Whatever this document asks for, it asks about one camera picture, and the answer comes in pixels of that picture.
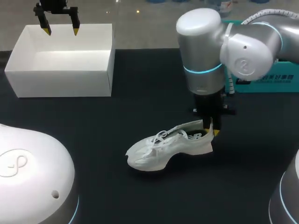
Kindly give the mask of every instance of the small hole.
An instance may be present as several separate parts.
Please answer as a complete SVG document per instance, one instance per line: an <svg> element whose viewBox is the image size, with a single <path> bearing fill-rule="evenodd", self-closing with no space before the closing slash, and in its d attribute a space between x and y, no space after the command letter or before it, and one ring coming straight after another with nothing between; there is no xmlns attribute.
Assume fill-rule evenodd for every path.
<svg viewBox="0 0 299 224"><path fill-rule="evenodd" d="M52 197L55 198L55 199L58 199L59 198L58 191L56 191L56 190L52 191Z"/></svg>

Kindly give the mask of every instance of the floor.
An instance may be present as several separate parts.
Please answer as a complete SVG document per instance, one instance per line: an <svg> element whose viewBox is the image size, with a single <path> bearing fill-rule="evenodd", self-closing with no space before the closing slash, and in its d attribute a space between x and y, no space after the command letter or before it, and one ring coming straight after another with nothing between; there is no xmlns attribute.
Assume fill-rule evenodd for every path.
<svg viewBox="0 0 299 224"><path fill-rule="evenodd" d="M0 0L0 51L12 50L24 26L38 24L33 7L38 0ZM145 0L69 0L68 6L79 7L81 23L112 23L118 49L176 48L175 24L185 12L205 7L204 1L185 3L166 0L152 4ZM270 0L256 4L238 0L228 20L245 20L266 8L299 12L298 0ZM67 15L47 14L50 24L67 24Z"/></svg>

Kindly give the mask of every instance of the shoe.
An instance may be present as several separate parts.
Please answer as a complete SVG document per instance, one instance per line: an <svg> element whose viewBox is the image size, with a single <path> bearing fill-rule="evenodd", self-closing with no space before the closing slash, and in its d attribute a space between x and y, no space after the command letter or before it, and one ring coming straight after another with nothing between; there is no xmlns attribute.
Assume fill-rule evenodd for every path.
<svg viewBox="0 0 299 224"><path fill-rule="evenodd" d="M162 170L175 154L201 155L212 152L213 138L213 125L206 132L202 120L175 126L135 143L126 153L128 165L141 171Z"/></svg>

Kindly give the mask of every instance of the open white box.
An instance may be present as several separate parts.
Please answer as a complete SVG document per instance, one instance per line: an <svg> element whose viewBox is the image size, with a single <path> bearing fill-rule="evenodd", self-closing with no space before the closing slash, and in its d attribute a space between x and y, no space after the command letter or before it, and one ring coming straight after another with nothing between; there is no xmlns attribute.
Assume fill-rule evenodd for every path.
<svg viewBox="0 0 299 224"><path fill-rule="evenodd" d="M19 98L111 96L114 35L111 24L24 28L5 68Z"/></svg>

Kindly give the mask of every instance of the gray robotic arm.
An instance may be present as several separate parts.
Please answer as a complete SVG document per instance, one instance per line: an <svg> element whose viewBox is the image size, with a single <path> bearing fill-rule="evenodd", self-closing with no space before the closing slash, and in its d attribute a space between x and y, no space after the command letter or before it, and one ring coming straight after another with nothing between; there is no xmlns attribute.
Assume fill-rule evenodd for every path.
<svg viewBox="0 0 299 224"><path fill-rule="evenodd" d="M263 10L242 24L223 23L208 8L192 10L177 22L178 43L188 88L197 113L215 134L221 129L221 115L231 113L223 106L225 73L258 80L278 59L299 63L299 17L285 10Z"/></svg>

